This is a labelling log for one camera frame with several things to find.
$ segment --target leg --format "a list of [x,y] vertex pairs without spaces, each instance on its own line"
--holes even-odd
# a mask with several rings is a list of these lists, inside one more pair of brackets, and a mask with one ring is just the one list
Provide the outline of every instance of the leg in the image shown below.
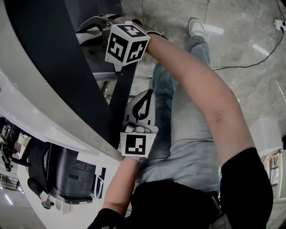
[[156,120],[159,128],[148,159],[141,162],[138,183],[159,180],[159,167],[170,156],[171,147],[171,110],[175,82],[170,73],[159,63],[153,72]]
[[[208,45],[203,36],[193,36],[185,49],[209,65]],[[171,127],[171,156],[161,165],[160,178],[219,192],[219,163],[210,130],[200,110],[179,85],[172,102]]]

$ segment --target black cable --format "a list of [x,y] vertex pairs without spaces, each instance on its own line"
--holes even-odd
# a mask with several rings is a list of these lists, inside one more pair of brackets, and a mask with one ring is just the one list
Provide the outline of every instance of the black cable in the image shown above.
[[285,18],[284,18],[284,14],[282,13],[282,10],[281,10],[281,8],[280,8],[280,5],[279,5],[279,2],[278,2],[278,0],[276,0],[276,2],[277,2],[277,5],[278,5],[278,8],[279,8],[279,11],[280,11],[280,14],[282,15],[282,17],[283,17],[283,26],[285,26],[286,24],[285,24]]
[[283,39],[283,36],[284,36],[284,29],[283,29],[282,26],[281,26],[281,30],[282,30],[282,37],[281,37],[280,41],[275,46],[275,48],[272,50],[272,52],[270,52],[270,54],[264,60],[262,60],[262,61],[260,61],[260,62],[258,62],[256,64],[249,65],[249,66],[230,66],[230,67],[214,69],[213,71],[218,71],[218,70],[222,70],[222,69],[226,69],[226,68],[249,68],[249,67],[257,66],[257,65],[263,63],[264,61],[266,61],[271,56],[272,53],[274,53],[274,51],[276,50],[277,46],[281,43],[281,41]]
[[[278,8],[279,8],[280,14],[281,14],[282,17],[283,17],[283,23],[282,23],[282,24],[283,24],[283,26],[285,26],[286,23],[285,23],[284,14],[282,13],[282,10],[281,10],[281,8],[280,8],[280,5],[279,5],[278,0],[276,0],[276,1],[277,1],[277,4],[278,4]],[[264,60],[262,60],[262,61],[260,61],[260,62],[258,62],[258,63],[256,63],[256,64],[249,65],[249,66],[230,66],[230,67],[218,68],[218,69],[215,69],[215,70],[213,70],[213,71],[223,70],[223,69],[227,69],[227,68],[249,68],[249,67],[257,66],[257,65],[263,63],[264,61],[266,61],[266,60],[271,56],[272,53],[274,53],[274,51],[276,50],[276,48],[278,47],[278,45],[281,43],[281,41],[282,41],[282,39],[283,39],[283,36],[284,36],[284,29],[283,29],[282,26],[280,27],[280,29],[281,29],[281,31],[282,31],[282,37],[281,37],[280,41],[279,41],[278,44],[275,46],[275,48],[272,50],[272,52],[270,52],[270,54],[269,54]]]

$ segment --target black shirt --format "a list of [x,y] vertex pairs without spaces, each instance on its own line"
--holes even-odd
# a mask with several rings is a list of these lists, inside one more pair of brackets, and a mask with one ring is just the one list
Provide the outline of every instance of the black shirt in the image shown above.
[[[273,192],[255,148],[235,155],[222,166],[221,209],[232,229],[266,228]],[[89,229],[190,228],[207,229],[219,213],[215,193],[195,190],[170,180],[139,185],[125,218],[111,209],[99,211]]]

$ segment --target ceiling light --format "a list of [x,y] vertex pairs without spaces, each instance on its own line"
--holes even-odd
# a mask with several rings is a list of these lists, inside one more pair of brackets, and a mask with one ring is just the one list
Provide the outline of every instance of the ceiling light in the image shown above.
[[5,194],[5,197],[8,200],[9,204],[13,205],[12,201],[10,200],[9,196],[7,196],[7,194]]
[[204,28],[205,30],[216,33],[216,34],[222,35],[224,33],[224,29],[216,27],[216,26],[205,24]]
[[262,54],[264,54],[266,56],[270,55],[270,53],[268,51],[266,51],[265,49],[261,48],[257,44],[252,45],[252,48],[256,49],[257,51],[261,52]]

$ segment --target wire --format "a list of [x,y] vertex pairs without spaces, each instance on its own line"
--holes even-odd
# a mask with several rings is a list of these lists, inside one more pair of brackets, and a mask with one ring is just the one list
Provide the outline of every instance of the wire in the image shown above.
[[227,68],[249,68],[249,67],[254,67],[254,66],[257,66],[257,65],[263,63],[264,61],[266,61],[272,55],[272,53],[274,53],[274,51],[276,50],[277,46],[281,43],[281,41],[283,39],[283,36],[284,36],[284,29],[282,28],[282,26],[281,26],[281,30],[282,30],[282,37],[281,37],[280,41],[275,46],[275,48],[272,50],[272,52],[270,52],[270,54],[264,60],[262,60],[262,61],[260,61],[260,62],[258,62],[256,64],[249,65],[249,66],[230,66],[230,67],[223,67],[223,68],[213,69],[213,71],[223,70],[223,69],[227,69]]
[[285,24],[285,18],[284,18],[284,14],[282,13],[282,10],[281,10],[281,8],[280,8],[280,5],[279,5],[279,2],[278,2],[278,0],[276,0],[276,2],[277,2],[277,5],[278,5],[278,8],[279,8],[279,11],[280,11],[280,14],[281,14],[281,16],[283,17],[283,25],[285,26],[286,24]]
[[[276,0],[276,2],[277,2],[277,4],[278,4],[278,8],[279,8],[279,11],[280,11],[280,14],[281,14],[280,18],[283,17],[283,23],[282,23],[282,24],[283,24],[283,26],[286,26],[285,17],[284,17],[284,14],[282,13],[282,10],[281,10],[281,8],[280,8],[280,5],[279,5],[278,0]],[[223,68],[213,69],[213,71],[223,70],[223,69],[227,69],[227,68],[249,68],[249,67],[254,67],[254,66],[257,66],[257,65],[263,63],[264,61],[266,61],[266,60],[274,53],[274,51],[276,50],[276,48],[278,47],[278,45],[281,44],[281,41],[283,40],[284,29],[283,29],[282,26],[280,27],[280,29],[281,29],[281,31],[282,31],[282,37],[281,37],[280,41],[279,41],[278,44],[274,47],[274,49],[272,50],[272,52],[270,52],[270,54],[269,54],[265,59],[263,59],[262,61],[260,61],[260,62],[258,62],[258,63],[256,63],[256,64],[251,64],[251,65],[249,65],[249,66],[230,66],[230,67],[223,67]]]

